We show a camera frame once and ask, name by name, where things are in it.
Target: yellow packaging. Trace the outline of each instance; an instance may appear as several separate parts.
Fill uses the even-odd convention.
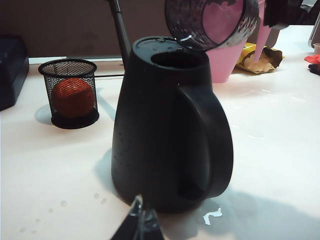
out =
[[[274,69],[279,67],[281,61],[283,60],[283,55],[280,50],[265,46],[259,61],[254,62],[255,51],[256,45],[247,42],[244,45],[236,67],[254,74],[265,74],[272,72]]]

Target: mesh cup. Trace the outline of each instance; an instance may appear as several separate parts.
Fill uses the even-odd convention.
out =
[[[54,60],[39,66],[55,126],[79,129],[98,120],[96,69],[94,63],[82,59]]]

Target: white table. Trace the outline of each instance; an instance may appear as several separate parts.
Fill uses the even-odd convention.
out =
[[[160,214],[172,240],[320,239],[320,76],[304,57],[311,27],[280,32],[286,59],[275,72],[232,74],[214,92],[234,143],[221,196],[178,215]],[[99,63],[104,72],[119,62]],[[121,79],[96,81],[99,120],[86,128],[50,122],[43,77],[32,65],[16,105],[1,116],[1,238],[107,240],[129,206],[111,179],[112,132]],[[221,208],[222,216],[203,219]]]

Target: red object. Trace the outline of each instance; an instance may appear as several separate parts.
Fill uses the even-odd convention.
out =
[[[67,78],[54,86],[51,93],[56,111],[66,118],[79,118],[89,114],[94,107],[94,92],[80,78]]]
[[[320,55],[306,56],[304,60],[311,64],[320,64]]]

